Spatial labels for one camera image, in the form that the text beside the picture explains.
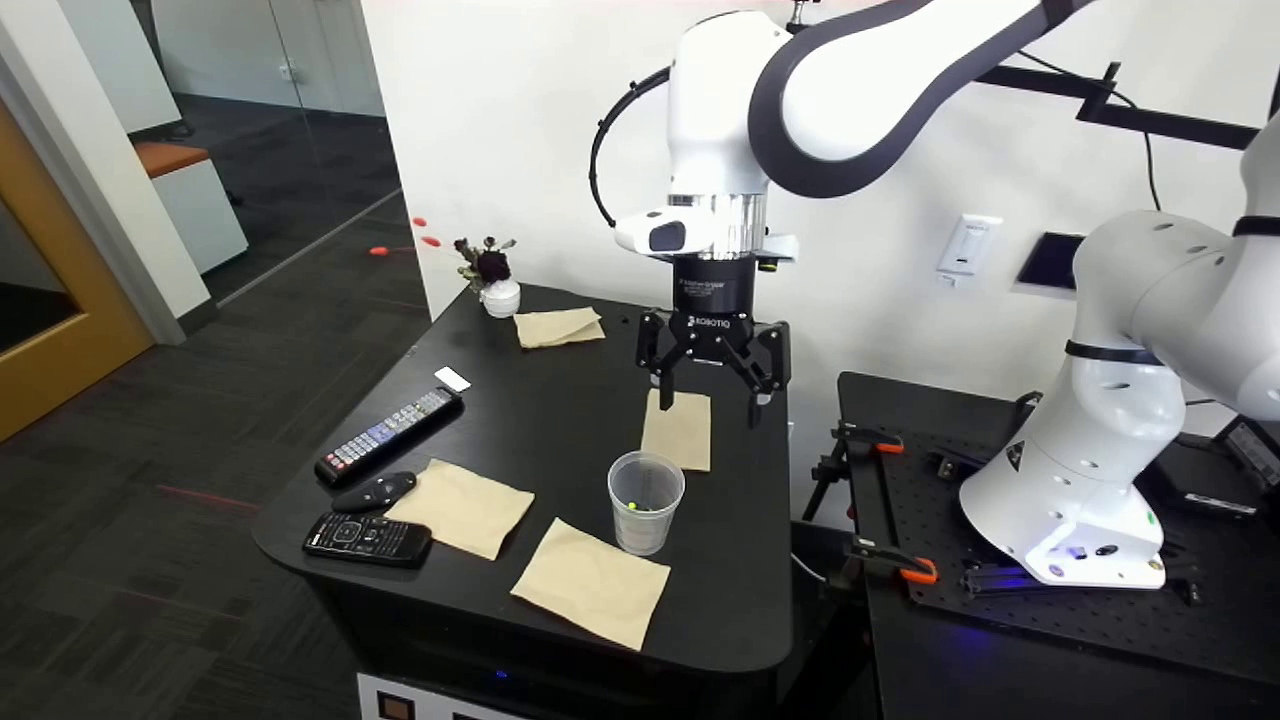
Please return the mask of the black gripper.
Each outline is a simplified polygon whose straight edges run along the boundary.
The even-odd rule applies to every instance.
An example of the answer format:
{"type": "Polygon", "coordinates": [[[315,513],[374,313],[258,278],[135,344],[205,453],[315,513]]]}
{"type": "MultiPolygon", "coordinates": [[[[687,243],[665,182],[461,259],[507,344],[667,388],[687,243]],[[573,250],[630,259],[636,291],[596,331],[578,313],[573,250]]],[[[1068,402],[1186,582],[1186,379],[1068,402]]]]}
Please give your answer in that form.
{"type": "Polygon", "coordinates": [[[752,316],[755,263],[752,259],[673,259],[673,309],[645,313],[636,335],[636,363],[652,373],[661,412],[675,405],[675,363],[703,362],[731,369],[750,392],[750,426],[791,379],[788,324],[761,324],[752,316]]]}

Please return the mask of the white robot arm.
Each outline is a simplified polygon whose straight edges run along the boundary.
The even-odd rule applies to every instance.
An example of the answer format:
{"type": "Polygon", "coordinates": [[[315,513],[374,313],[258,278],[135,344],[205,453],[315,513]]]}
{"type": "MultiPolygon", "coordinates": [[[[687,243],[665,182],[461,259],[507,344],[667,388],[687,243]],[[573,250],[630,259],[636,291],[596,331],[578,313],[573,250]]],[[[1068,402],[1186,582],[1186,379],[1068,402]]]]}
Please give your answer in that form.
{"type": "MultiPolygon", "coordinates": [[[[673,305],[641,324],[636,363],[667,383],[702,362],[752,402],[781,396],[788,327],[752,316],[752,282],[798,243],[769,229],[769,198],[876,185],[964,83],[1025,87],[1015,56],[1083,3],[876,0],[816,26],[693,26],[652,77],[667,91],[667,198],[612,225],[622,250],[673,267],[673,305]]],[[[1062,373],[960,485],[967,530],[1038,583],[1166,587],[1170,533],[1136,478],[1186,431],[1186,396],[1280,415],[1280,127],[1236,143],[1236,225],[1124,213],[1080,235],[1062,373]]]]}

